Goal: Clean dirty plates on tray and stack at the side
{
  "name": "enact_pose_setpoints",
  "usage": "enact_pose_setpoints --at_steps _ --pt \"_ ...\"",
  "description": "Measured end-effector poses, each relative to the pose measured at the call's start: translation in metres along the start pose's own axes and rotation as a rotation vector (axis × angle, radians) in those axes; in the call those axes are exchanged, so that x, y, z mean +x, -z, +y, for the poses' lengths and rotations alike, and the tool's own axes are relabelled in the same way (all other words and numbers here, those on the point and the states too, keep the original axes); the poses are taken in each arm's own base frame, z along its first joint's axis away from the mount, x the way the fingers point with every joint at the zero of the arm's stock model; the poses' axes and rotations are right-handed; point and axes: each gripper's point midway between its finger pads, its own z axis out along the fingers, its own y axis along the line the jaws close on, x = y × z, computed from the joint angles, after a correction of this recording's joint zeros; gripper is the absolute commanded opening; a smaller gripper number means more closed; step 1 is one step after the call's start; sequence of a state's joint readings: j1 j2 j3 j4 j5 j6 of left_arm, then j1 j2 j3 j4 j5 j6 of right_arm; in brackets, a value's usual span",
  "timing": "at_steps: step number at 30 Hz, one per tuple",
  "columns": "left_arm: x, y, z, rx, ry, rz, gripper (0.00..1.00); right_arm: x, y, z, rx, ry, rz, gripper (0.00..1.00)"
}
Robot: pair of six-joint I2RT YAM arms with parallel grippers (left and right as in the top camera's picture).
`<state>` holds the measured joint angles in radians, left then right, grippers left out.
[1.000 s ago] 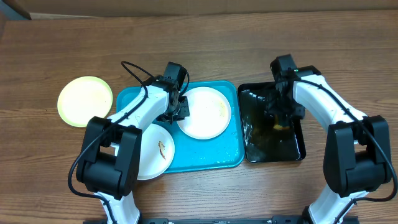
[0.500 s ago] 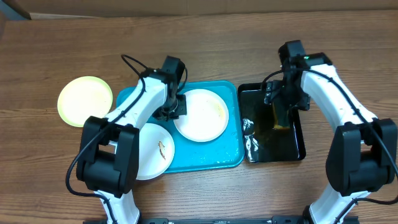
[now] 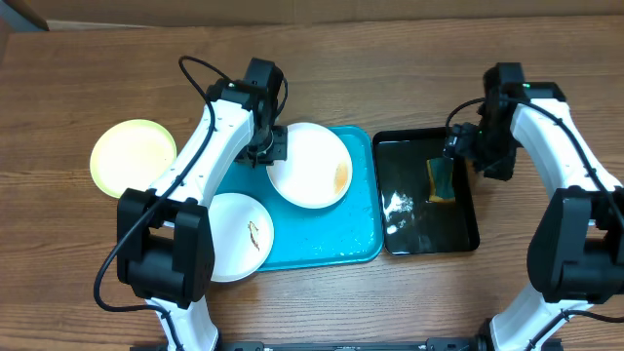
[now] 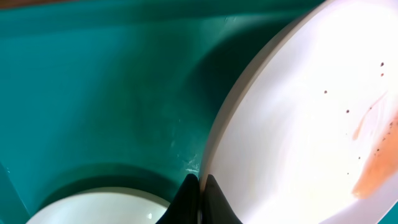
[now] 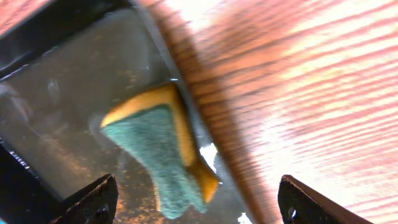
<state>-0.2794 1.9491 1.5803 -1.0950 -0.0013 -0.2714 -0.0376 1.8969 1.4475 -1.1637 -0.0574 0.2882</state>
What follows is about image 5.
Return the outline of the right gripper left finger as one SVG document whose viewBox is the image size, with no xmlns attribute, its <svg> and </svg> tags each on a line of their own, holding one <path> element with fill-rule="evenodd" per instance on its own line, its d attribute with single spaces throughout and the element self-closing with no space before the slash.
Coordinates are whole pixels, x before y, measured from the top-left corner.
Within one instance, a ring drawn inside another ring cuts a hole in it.
<svg viewBox="0 0 398 224">
<path fill-rule="evenodd" d="M 50 224 L 113 224 L 118 199 L 117 179 L 106 174 L 60 202 Z"/>
</svg>

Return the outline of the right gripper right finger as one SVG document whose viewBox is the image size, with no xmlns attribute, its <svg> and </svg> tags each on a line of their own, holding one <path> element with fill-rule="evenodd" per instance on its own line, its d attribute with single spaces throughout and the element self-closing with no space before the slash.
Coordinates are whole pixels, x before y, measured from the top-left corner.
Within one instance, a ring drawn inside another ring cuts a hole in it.
<svg viewBox="0 0 398 224">
<path fill-rule="evenodd" d="M 291 175 L 281 177 L 277 201 L 284 224 L 372 224 Z"/>
</svg>

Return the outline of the yellow sponge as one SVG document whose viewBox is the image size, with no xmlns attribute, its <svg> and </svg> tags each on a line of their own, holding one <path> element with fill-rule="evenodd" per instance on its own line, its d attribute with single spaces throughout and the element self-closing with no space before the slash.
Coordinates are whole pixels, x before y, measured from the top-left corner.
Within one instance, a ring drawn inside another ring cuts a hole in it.
<svg viewBox="0 0 398 224">
<path fill-rule="evenodd" d="M 189 207 L 207 211 L 218 178 L 201 158 L 176 84 L 148 89 L 117 105 L 100 128 L 148 172 L 165 217 L 181 217 Z"/>
</svg>

